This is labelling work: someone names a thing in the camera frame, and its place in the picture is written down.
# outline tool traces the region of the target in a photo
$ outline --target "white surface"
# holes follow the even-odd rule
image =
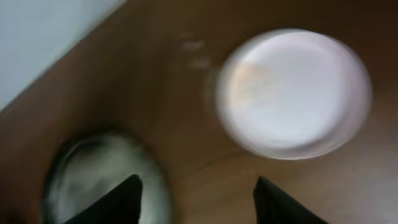
[[[125,0],[0,0],[0,110]]]
[[[298,159],[348,140],[366,117],[370,88],[347,46],[314,32],[280,30],[249,41],[231,57],[218,96],[221,119],[244,147]]]

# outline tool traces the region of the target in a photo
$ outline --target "white bowl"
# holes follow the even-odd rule
[[[358,132],[371,104],[368,74],[354,52],[297,29],[243,44],[225,63],[216,90],[227,132],[247,150],[276,159],[340,147]]]

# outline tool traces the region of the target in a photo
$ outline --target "brown table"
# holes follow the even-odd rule
[[[346,0],[131,0],[0,114],[0,213],[39,222],[65,140],[123,126],[169,179],[177,223],[255,223],[259,175],[330,223],[398,223],[398,5]],[[374,101],[341,149],[303,161],[256,157],[221,127],[213,92],[228,55],[256,34],[301,28],[349,45]]]

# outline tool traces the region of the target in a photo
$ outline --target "table surface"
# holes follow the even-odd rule
[[[255,223],[260,175],[330,223],[398,223],[397,23],[398,5],[384,0],[128,1],[0,113],[0,214],[38,223],[59,146],[122,126],[169,180],[177,223]],[[368,121],[325,156],[254,156],[216,116],[214,85],[228,55],[280,28],[334,37],[369,70]]]

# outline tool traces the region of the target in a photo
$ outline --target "brown surface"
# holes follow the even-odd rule
[[[178,223],[255,223],[259,175],[330,223],[398,223],[397,23],[393,1],[129,1],[0,114],[0,212],[38,223],[59,145],[117,124],[163,167]],[[373,81],[364,129],[317,159],[251,155],[214,112],[212,86],[231,51],[283,27],[348,44]]]

